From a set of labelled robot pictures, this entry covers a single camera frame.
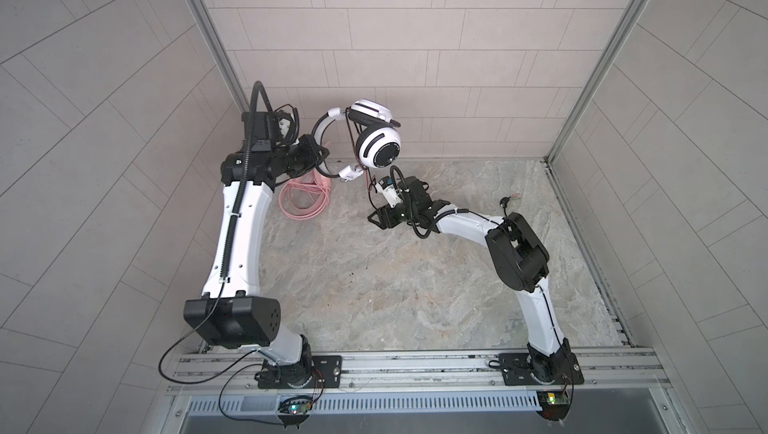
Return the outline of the pink headphones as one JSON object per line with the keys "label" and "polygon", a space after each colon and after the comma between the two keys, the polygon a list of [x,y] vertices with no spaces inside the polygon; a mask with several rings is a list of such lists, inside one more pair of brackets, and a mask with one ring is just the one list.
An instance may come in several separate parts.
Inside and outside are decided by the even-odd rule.
{"label": "pink headphones", "polygon": [[322,175],[320,165],[302,177],[280,182],[278,204],[292,220],[307,221],[318,217],[330,204],[331,179]]}

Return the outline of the white black headphones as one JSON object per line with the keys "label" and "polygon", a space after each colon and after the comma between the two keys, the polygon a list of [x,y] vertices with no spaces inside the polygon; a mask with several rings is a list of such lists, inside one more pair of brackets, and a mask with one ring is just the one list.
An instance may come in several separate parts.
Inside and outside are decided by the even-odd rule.
{"label": "white black headphones", "polygon": [[393,119],[391,111],[377,102],[360,99],[351,106],[329,109],[320,117],[311,131],[318,145],[323,143],[326,129],[335,121],[348,121],[362,130],[353,138],[353,153],[357,164],[349,165],[336,174],[331,174],[325,162],[316,170],[324,177],[352,181],[365,173],[366,169],[379,169],[391,165],[401,152],[401,137],[397,131],[401,124]]}

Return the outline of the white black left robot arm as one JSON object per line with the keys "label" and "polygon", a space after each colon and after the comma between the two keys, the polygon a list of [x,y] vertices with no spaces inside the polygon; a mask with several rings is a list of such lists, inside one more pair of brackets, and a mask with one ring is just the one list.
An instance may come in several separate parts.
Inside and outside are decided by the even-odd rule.
{"label": "white black left robot arm", "polygon": [[213,266],[183,317],[210,346],[260,352],[261,387],[303,388],[313,375],[311,348],[282,326],[278,300],[261,295],[259,255],[276,187],[314,170],[328,151],[300,134],[296,109],[245,112],[242,121],[242,146],[220,168],[224,211]]}

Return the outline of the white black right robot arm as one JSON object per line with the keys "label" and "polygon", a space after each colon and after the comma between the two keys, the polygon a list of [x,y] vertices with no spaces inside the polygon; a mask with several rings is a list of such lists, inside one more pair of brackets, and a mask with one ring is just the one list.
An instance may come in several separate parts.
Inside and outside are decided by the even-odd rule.
{"label": "white black right robot arm", "polygon": [[528,332],[526,365],[519,367],[540,384],[571,381],[570,344],[558,325],[549,291],[549,253],[519,213],[486,216],[445,200],[433,200],[428,184],[409,176],[386,176],[372,184],[387,204],[368,216],[381,229],[408,224],[417,237],[450,234],[488,248],[501,282],[515,292]]}

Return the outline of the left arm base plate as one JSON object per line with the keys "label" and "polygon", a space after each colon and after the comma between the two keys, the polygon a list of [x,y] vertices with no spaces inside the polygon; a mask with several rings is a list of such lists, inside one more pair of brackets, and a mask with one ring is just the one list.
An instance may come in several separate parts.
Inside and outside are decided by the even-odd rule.
{"label": "left arm base plate", "polygon": [[342,362],[338,355],[313,355],[283,366],[264,361],[254,378],[259,389],[338,388]]}

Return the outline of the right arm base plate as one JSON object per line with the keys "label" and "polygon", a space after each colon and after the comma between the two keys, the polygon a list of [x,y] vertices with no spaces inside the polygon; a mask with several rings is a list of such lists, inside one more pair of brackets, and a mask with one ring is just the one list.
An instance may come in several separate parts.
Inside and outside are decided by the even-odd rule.
{"label": "right arm base plate", "polygon": [[506,386],[582,385],[585,382],[572,352],[557,352],[552,356],[502,353],[495,361]]}

